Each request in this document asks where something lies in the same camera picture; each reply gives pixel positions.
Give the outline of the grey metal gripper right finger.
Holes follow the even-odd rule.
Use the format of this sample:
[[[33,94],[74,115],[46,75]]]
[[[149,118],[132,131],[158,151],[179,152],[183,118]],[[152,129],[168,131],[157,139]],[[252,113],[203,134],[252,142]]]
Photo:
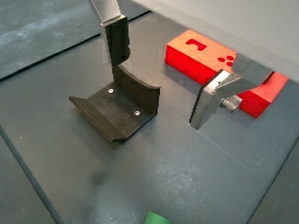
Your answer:
[[[200,87],[189,118],[189,124],[196,130],[208,121],[217,108],[232,112],[241,103],[237,94],[256,88],[273,72],[240,54],[231,69],[231,73],[220,69]]]

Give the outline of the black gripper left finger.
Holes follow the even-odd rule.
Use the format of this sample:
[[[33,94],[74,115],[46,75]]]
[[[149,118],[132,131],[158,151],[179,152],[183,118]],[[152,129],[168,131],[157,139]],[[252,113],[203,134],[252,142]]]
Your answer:
[[[110,65],[120,65],[129,57],[128,20],[121,14],[117,0],[88,0],[94,12],[100,33],[106,42]]]

